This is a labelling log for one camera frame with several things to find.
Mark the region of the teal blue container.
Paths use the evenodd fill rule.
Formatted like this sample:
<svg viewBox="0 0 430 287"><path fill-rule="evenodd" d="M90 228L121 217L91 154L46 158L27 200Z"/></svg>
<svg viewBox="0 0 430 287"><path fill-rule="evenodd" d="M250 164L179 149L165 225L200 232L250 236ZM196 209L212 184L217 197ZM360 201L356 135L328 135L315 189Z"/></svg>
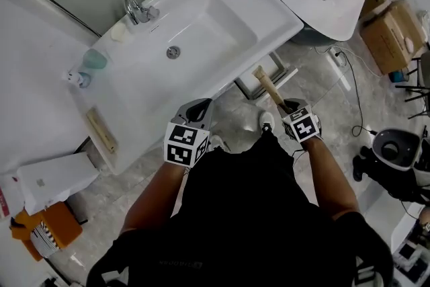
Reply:
<svg viewBox="0 0 430 287"><path fill-rule="evenodd" d="M402 83L409 81L408 73L403 73L402 70L391 72L388 74L388 76L392 83Z"/></svg>

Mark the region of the white ceramic sink top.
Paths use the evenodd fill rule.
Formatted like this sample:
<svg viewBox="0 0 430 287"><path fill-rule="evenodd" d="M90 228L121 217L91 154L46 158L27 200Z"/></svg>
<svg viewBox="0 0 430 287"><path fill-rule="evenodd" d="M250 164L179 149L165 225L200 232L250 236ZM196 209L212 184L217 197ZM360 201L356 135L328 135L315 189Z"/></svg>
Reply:
<svg viewBox="0 0 430 287"><path fill-rule="evenodd" d="M145 0L157 19L133 25L123 42L104 34L94 45L107 58L87 88L70 86L85 116L96 108L117 142L111 154L89 136L113 174L121 174L161 142L178 108L217 97L239 75L297 34L300 19L280 0ZM166 51L178 46L170 59Z"/></svg>

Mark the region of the person's left white shoe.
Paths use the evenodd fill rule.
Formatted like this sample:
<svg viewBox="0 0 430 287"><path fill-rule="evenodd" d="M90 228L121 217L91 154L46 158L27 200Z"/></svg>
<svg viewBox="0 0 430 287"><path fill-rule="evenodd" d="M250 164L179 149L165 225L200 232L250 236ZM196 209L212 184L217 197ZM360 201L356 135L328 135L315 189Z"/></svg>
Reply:
<svg viewBox="0 0 430 287"><path fill-rule="evenodd" d="M214 151L216 149L220 149L221 151L230 152L230 148L228 147L227 143L217 134L213 134L210 137L210 143L208 145L209 151Z"/></svg>

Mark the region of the chrome faucet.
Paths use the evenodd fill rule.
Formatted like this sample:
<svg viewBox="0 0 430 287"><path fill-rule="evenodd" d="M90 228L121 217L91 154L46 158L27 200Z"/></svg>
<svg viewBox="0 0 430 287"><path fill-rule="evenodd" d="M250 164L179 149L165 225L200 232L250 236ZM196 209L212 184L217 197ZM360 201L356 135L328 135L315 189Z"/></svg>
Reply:
<svg viewBox="0 0 430 287"><path fill-rule="evenodd" d="M160 11L153 6L143 7L137 0L122 0L124 10L133 25L157 19Z"/></svg>

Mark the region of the white soap dispenser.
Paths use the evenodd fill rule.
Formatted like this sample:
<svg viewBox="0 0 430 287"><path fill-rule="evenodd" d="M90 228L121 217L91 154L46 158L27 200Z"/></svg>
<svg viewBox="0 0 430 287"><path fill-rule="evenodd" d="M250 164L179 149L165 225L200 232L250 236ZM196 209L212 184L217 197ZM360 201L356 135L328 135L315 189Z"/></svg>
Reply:
<svg viewBox="0 0 430 287"><path fill-rule="evenodd" d="M63 73L62 79L81 89L87 88L91 83L91 75L84 72Z"/></svg>

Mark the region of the person's left forearm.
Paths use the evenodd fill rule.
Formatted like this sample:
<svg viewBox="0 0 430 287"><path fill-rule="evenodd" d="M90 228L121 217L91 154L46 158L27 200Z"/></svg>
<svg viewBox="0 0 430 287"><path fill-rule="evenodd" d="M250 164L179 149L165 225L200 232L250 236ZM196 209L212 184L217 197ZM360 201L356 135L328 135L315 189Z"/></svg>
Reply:
<svg viewBox="0 0 430 287"><path fill-rule="evenodd" d="M120 233L158 229L170 218L185 175L185 167L165 162L129 209Z"/></svg>

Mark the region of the orange sofa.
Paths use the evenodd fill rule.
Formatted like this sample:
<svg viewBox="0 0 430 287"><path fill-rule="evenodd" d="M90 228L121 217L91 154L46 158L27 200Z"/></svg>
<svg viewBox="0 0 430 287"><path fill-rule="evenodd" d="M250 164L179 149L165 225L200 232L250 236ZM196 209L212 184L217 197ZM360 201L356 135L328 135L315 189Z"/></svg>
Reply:
<svg viewBox="0 0 430 287"><path fill-rule="evenodd" d="M53 234L55 241L61 249L69 246L83 231L73 213L64 202L58 202L51 207L29 215L22 210L18 215L11 218L11 236L21 241L30 255L40 261L43 258L30 241L30 233L41 221L45 223Z"/></svg>

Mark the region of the person's white shoe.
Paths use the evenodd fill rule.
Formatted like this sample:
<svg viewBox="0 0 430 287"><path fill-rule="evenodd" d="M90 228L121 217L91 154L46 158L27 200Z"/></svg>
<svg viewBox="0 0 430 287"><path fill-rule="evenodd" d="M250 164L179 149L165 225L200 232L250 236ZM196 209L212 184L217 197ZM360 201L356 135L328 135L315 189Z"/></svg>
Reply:
<svg viewBox="0 0 430 287"><path fill-rule="evenodd" d="M259 116L259 126L262 132L272 132L275 128L275 120L271 112L261 112Z"/></svg>
<svg viewBox="0 0 430 287"><path fill-rule="evenodd" d="M228 147L227 143L217 134L213 134L210 137L210 143L208 145L209 151L214 151L216 149L220 149L221 151L230 152L230 148Z"/></svg>

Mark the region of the large cardboard box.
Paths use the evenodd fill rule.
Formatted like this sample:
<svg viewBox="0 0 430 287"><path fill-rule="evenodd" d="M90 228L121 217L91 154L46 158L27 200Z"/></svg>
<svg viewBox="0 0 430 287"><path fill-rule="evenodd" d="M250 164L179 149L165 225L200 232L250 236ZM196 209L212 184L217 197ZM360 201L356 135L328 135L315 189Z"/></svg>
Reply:
<svg viewBox="0 0 430 287"><path fill-rule="evenodd" d="M360 36L383 75L407 67L427 43L425 31L406 0L391 3L364 24Z"/></svg>

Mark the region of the black white striped pillow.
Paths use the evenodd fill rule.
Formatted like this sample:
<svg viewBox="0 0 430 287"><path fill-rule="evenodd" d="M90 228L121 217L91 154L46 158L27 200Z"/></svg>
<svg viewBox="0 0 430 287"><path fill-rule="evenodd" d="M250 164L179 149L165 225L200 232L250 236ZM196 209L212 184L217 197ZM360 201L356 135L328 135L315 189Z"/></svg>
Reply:
<svg viewBox="0 0 430 287"><path fill-rule="evenodd" d="M60 250L53 234L43 221L41 221L30 233L30 241L36 248L36 251L43 257L49 258L51 255Z"/></svg>

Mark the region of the grey white machine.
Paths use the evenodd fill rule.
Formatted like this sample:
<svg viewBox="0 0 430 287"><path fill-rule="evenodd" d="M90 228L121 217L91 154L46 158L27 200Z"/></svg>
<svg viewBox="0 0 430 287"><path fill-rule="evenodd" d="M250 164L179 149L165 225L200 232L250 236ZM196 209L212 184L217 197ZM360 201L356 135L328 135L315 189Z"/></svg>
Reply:
<svg viewBox="0 0 430 287"><path fill-rule="evenodd" d="M420 146L421 137L417 134L387 128L375 135L372 150L387 166L399 171L408 171L415 163Z"/></svg>

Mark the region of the person's right forearm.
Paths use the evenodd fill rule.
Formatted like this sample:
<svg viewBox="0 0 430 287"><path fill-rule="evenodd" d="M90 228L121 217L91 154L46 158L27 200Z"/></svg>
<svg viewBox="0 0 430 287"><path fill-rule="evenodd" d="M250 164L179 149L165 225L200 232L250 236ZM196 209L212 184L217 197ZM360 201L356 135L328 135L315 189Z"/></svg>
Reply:
<svg viewBox="0 0 430 287"><path fill-rule="evenodd" d="M302 142L308 152L318 206L333 220L359 212L355 192L326 144L316 136Z"/></svg>

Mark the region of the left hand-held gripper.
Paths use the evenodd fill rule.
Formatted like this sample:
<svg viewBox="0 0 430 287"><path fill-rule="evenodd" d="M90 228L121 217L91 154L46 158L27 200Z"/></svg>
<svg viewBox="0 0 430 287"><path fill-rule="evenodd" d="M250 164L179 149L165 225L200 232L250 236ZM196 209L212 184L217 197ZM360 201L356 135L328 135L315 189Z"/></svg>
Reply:
<svg viewBox="0 0 430 287"><path fill-rule="evenodd" d="M168 123L164 137L164 160L182 167L193 167L207 150L214 102L195 99L185 104Z"/></svg>

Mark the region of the person's right white shoe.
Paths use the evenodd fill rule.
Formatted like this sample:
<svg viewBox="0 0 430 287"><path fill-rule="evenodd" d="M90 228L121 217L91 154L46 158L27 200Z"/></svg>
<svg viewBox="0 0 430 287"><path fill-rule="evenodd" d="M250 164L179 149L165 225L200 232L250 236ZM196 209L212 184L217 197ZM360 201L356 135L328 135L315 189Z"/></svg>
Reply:
<svg viewBox="0 0 430 287"><path fill-rule="evenodd" d="M261 112L259 116L259 126L262 132L272 132L275 128L275 120L271 112Z"/></svg>

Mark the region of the green translucent cup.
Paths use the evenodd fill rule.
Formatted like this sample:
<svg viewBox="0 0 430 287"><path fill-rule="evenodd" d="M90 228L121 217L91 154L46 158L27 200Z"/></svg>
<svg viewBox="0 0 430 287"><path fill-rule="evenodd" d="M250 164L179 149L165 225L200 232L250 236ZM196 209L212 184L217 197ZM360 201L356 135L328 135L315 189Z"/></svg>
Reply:
<svg viewBox="0 0 430 287"><path fill-rule="evenodd" d="M107 65L107 58L96 49L89 49L83 55L83 66L88 69L104 69Z"/></svg>

